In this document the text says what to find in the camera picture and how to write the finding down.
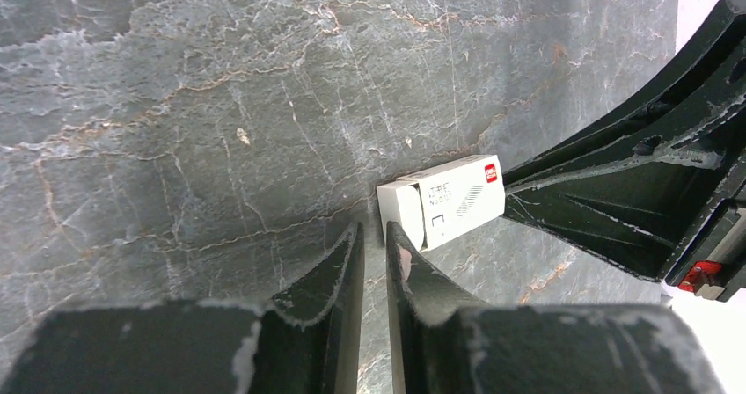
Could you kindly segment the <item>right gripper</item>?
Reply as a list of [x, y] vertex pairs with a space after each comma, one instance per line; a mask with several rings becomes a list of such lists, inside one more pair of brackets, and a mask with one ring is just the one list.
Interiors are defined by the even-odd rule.
[[728, 302], [745, 288], [745, 190], [714, 212], [712, 200], [744, 148], [745, 102], [681, 102], [744, 38], [745, 0], [719, 0], [628, 100], [503, 174], [506, 217], [635, 277], [671, 272], [670, 286]]

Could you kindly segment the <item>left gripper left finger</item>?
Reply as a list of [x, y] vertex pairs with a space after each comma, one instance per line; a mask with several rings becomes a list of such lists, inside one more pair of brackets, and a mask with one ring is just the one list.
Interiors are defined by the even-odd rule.
[[4, 393], [353, 393], [364, 229], [262, 300], [71, 303], [33, 332]]

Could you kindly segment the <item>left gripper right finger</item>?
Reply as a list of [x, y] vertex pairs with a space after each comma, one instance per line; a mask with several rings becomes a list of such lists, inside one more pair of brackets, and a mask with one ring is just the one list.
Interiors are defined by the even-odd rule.
[[696, 337], [650, 304], [490, 305], [386, 227], [397, 393], [719, 393]]

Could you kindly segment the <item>staple box grey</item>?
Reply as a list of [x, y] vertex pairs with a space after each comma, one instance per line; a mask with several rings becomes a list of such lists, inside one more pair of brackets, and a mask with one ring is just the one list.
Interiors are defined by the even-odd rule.
[[407, 180], [395, 180], [376, 188], [384, 241], [388, 222], [398, 223], [418, 250], [425, 242], [424, 214], [419, 187]]

